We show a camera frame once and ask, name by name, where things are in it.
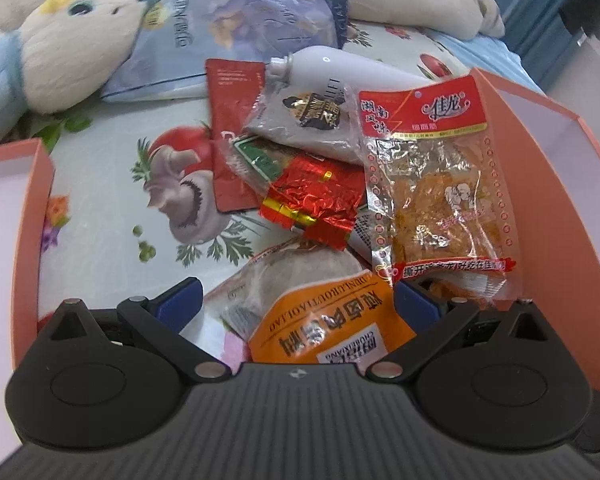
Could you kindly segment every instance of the orange seasoning packet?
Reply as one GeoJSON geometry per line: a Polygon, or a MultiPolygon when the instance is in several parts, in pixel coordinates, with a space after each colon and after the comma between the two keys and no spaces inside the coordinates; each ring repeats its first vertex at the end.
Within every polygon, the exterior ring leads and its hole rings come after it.
{"type": "Polygon", "coordinates": [[[372,254],[387,280],[433,270],[501,277],[517,297],[520,252],[509,193],[471,76],[408,92],[360,92],[372,254]]]}
{"type": "Polygon", "coordinates": [[[270,248],[205,296],[264,363],[357,363],[415,336],[391,286],[348,251],[302,238],[270,248]]]}

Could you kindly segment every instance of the red foil wrapper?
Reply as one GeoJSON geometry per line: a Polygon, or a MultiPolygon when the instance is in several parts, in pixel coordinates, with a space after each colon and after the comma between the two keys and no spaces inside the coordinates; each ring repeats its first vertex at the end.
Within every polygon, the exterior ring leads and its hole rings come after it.
{"type": "Polygon", "coordinates": [[[343,250],[364,194],[362,168],[301,153],[269,187],[260,215],[343,250]]]}

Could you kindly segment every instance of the orange flower print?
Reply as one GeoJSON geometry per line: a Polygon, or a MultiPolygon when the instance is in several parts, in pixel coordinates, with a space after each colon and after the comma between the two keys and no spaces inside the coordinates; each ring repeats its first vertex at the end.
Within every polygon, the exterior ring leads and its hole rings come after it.
{"type": "Polygon", "coordinates": [[[59,223],[66,223],[64,220],[69,212],[69,196],[52,196],[46,204],[46,219],[48,222],[57,226],[59,223]]]}

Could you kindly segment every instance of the triangular hole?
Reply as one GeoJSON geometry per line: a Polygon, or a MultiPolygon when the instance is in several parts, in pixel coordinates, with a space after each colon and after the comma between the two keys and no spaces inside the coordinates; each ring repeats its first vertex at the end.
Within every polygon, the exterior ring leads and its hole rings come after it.
{"type": "Polygon", "coordinates": [[[51,335],[51,341],[64,341],[86,335],[87,331],[82,326],[80,317],[75,312],[67,312],[62,316],[58,328],[51,335]]]}
{"type": "Polygon", "coordinates": [[[532,341],[546,341],[547,339],[531,314],[520,314],[513,337],[532,341]]]}

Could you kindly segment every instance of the silver bolt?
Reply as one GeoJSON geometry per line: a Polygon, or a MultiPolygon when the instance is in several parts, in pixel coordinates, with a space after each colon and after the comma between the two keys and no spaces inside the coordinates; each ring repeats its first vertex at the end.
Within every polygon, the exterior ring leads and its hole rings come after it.
{"type": "Polygon", "coordinates": [[[402,375],[402,367],[391,361],[380,361],[371,367],[371,373],[381,379],[395,379],[402,375]]]}
{"type": "Polygon", "coordinates": [[[218,377],[222,377],[225,370],[222,363],[214,361],[200,363],[194,368],[195,373],[204,379],[217,379],[218,377]]]}

